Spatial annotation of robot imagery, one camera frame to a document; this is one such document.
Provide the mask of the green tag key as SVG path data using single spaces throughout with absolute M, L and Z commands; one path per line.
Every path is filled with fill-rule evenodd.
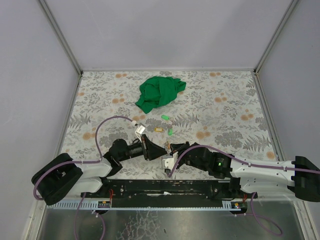
M 167 133 L 168 133 L 169 136 L 172 136 L 173 135 L 173 129 L 169 128 Z
M 174 122 L 173 118 L 167 116 L 167 115 L 162 115 L 161 118 L 165 120 L 168 124 L 172 124 Z

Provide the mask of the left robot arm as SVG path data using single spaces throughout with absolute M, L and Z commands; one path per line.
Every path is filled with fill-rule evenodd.
M 122 161 L 143 156 L 152 161 L 167 154 L 165 148 L 153 143 L 143 134 L 131 145 L 116 139 L 102 160 L 80 161 L 61 153 L 32 178 L 35 198 L 52 206 L 66 196 L 96 193 L 103 185 L 102 179 L 114 176 L 123 166 Z

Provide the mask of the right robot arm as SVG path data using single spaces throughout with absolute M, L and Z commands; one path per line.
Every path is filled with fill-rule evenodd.
M 174 160 L 167 170 L 170 177 L 187 165 L 216 179 L 236 180 L 240 191 L 246 194 L 292 194 L 303 201 L 320 201 L 320 169 L 304 156 L 296 156 L 294 161 L 266 162 L 189 142 L 171 144 L 169 149 Z

